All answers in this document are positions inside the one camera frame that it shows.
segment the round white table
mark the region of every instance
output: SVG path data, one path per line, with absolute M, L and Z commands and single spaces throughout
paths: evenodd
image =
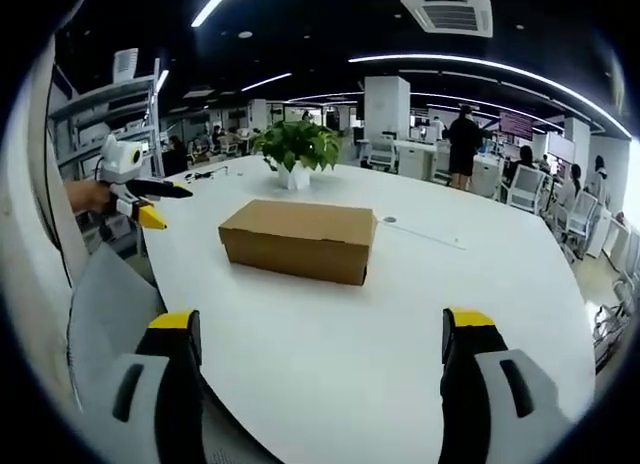
M 451 306 L 490 316 L 555 382 L 568 418 L 587 410 L 587 314 L 540 218 L 355 167 L 314 173 L 291 192 L 261 158 L 224 164 L 228 176 L 188 185 L 194 197 L 160 201 L 169 227 L 145 239 L 167 308 L 200 311 L 204 378 L 283 462 L 436 463 Z M 364 286 L 344 286 L 230 264 L 218 225 L 256 198 L 366 207 L 397 222 L 378 225 Z

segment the potted plant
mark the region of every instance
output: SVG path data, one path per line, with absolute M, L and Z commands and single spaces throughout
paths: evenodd
M 255 137 L 253 149 L 261 151 L 280 185 L 297 190 L 309 187 L 311 170 L 333 167 L 340 157 L 337 134 L 308 121 L 280 121 Z

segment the window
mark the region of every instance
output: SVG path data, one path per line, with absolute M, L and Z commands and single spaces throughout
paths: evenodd
M 640 229 L 640 142 L 633 139 L 629 144 L 629 171 L 627 191 L 622 206 L 627 220 Z

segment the metal shelving rack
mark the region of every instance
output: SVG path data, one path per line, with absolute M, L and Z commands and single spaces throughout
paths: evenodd
M 102 149 L 104 139 L 81 146 L 80 131 L 101 122 L 110 123 L 130 117 L 131 120 L 143 118 L 142 126 L 121 132 L 116 135 L 116 138 L 123 141 L 148 141 L 149 151 L 148 154 L 145 154 L 146 157 L 152 159 L 153 175 L 164 176 L 156 93 L 159 74 L 160 60 L 156 59 L 153 74 L 94 89 L 70 100 L 63 107 L 49 114 L 49 126 L 56 148 L 57 164 L 61 171 L 63 168 L 66 168 L 65 171 L 67 171 L 63 175 L 73 179 L 84 179 L 86 176 L 82 163 L 98 156 Z M 96 113 L 82 120 L 77 119 L 81 113 L 104 105 L 109 107 L 106 112 Z M 66 127 L 68 131 L 70 146 L 69 151 L 61 155 L 59 132 L 62 126 Z M 68 172 L 69 166 L 74 166 L 71 176 L 71 173 Z M 92 252 L 100 241 L 98 236 L 100 219 L 96 219 L 90 213 L 83 213 L 77 216 L 77 220 L 89 252 Z M 110 242 L 116 252 L 124 253 L 136 245 L 138 251 L 140 250 L 140 233 L 135 223 L 124 216 L 107 217 L 105 223 L 111 228 L 114 235 L 115 231 L 118 231 L 118 237 Z
M 49 114 L 53 142 L 58 153 L 58 167 L 75 165 L 74 175 L 82 178 L 80 164 L 100 153 L 103 141 L 80 146 L 80 131 L 101 122 L 109 123 L 117 119 L 131 116 L 144 116 L 141 128 L 135 128 L 121 133 L 116 137 L 120 140 L 148 140 L 149 153 L 153 162 L 153 175 L 164 176 L 162 165 L 162 150 L 160 148 L 160 121 L 158 118 L 158 98 L 156 87 L 160 73 L 160 60 L 155 60 L 154 73 L 148 76 L 109 84 L 94 89 L 67 102 L 63 107 Z M 108 105 L 109 110 L 98 113 L 87 119 L 78 120 L 77 116 L 98 106 Z M 66 124 L 70 139 L 70 151 L 60 155 L 58 135 L 60 125 Z

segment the green plant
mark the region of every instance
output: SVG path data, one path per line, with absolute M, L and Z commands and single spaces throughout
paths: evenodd
M 308 121 L 277 122 L 253 140 L 255 152 L 262 151 L 264 161 L 272 171 L 278 168 L 272 160 L 291 172 L 300 161 L 303 167 L 320 169 L 333 167 L 340 157 L 337 134 L 324 126 Z

